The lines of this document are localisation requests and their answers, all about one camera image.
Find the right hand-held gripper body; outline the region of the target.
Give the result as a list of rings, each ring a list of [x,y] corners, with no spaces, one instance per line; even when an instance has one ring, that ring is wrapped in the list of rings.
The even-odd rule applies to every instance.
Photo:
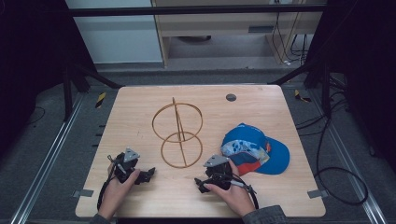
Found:
[[[227,190],[231,186],[233,171],[229,159],[220,155],[211,156],[204,164],[208,184],[213,184]]]

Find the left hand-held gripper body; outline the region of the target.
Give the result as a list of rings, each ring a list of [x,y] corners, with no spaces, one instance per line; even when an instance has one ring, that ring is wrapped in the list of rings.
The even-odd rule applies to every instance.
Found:
[[[124,183],[134,171],[134,167],[138,162],[140,155],[127,147],[124,152],[121,152],[115,159],[112,159],[110,155],[107,158],[112,163],[110,174],[108,175],[108,181],[111,181],[115,177]]]

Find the person's right hand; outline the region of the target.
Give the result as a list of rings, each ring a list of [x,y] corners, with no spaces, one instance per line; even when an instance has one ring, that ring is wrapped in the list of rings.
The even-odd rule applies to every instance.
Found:
[[[213,184],[205,184],[205,187],[219,196],[240,217],[256,210],[248,192],[241,187],[231,185],[227,190]]]

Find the person's left hand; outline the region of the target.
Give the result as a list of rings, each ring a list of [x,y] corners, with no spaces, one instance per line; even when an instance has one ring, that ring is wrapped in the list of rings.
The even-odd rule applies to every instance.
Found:
[[[121,183],[111,172],[112,165],[109,165],[108,171],[111,173],[110,180],[103,194],[102,203],[98,210],[98,215],[106,221],[110,221],[123,204],[126,196],[132,189],[134,182],[140,175],[140,170],[135,169],[129,178]]]

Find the blue patterned baseball cap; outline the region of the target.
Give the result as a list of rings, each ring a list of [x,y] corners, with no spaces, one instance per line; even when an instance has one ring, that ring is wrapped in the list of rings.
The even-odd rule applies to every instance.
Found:
[[[240,175],[250,172],[280,175],[290,164],[290,151],[283,143],[245,123],[225,134],[220,151],[234,163]]]

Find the grey tape strip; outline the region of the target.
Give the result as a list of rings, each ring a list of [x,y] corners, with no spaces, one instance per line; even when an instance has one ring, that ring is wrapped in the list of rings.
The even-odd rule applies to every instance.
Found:
[[[329,196],[328,191],[325,190],[320,190],[320,189],[315,189],[315,190],[310,190],[307,192],[307,195],[310,199],[314,198],[326,198]]]
[[[80,190],[74,190],[72,193],[72,197],[74,198],[79,198],[79,197],[91,197],[93,195],[94,191],[91,189],[80,189]]]

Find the black metal stand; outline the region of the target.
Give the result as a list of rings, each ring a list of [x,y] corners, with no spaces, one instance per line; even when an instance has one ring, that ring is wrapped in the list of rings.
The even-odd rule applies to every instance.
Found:
[[[330,69],[326,60],[313,60],[305,63],[285,76],[269,82],[269,85],[281,86],[288,80],[305,72],[307,72],[308,75],[304,80],[304,85],[308,89],[316,87],[319,83],[321,84],[321,109],[324,115],[330,119],[332,117],[330,103]]]
[[[90,84],[85,76],[105,84],[111,89],[120,89],[121,84],[111,81],[101,76],[96,70],[89,69],[78,63],[66,63],[63,66],[63,86],[64,86],[64,121],[71,118],[73,113],[72,86],[75,86],[78,92],[87,92]]]

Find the white cabinet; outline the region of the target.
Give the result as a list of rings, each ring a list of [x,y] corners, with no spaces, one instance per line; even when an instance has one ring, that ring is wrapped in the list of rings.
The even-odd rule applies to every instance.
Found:
[[[70,9],[151,7],[150,0],[65,0]],[[95,64],[161,63],[153,16],[75,17]]]

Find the aluminium floor rail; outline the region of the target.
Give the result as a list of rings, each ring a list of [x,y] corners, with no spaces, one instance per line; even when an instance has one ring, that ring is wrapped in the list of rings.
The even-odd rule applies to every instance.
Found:
[[[62,150],[64,141],[67,138],[76,120],[84,98],[84,93],[77,94],[76,101],[73,103],[70,116],[62,123],[62,126],[59,132],[57,132],[57,135],[53,140],[45,159],[41,163],[41,166],[38,169],[30,188],[27,190],[25,196],[23,197],[23,200],[21,201],[20,205],[18,206],[17,210],[9,221],[9,224],[25,224],[41,190],[43,189],[48,179],[52,167],[55,164],[58,155]]]
[[[344,144],[340,133],[336,130],[336,127],[332,124],[332,120],[327,118],[321,109],[320,97],[317,91],[309,91],[312,99],[312,103],[316,106],[319,112],[319,118],[323,119],[323,128],[320,131],[320,140],[318,144],[317,154],[316,154],[316,172],[315,177],[318,179],[319,183],[325,188],[330,197],[333,197],[340,203],[347,204],[350,206],[361,206],[370,220],[371,224],[389,224],[385,215],[383,214],[379,204],[377,203],[372,191],[368,187],[361,171],[359,170],[356,163],[353,161],[351,155],[347,151],[347,147]],[[328,134],[330,141],[332,143],[332,150],[337,155],[338,160],[341,162],[341,166],[329,166],[320,167],[319,165],[319,155],[321,151],[321,146],[325,134]],[[347,201],[337,196],[331,192],[326,185],[322,183],[322,175],[325,172],[337,171],[345,173],[347,179],[353,188],[354,194],[357,197],[356,202]]]

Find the black horizontal frame bar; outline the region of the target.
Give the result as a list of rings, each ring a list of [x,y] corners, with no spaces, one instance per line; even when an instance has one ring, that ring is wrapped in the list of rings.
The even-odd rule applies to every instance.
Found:
[[[65,14],[72,17],[101,16],[146,16],[146,15],[198,15],[229,13],[279,13],[320,12],[326,4],[302,5],[244,5],[244,6],[190,6],[190,7],[118,7],[68,9]]]

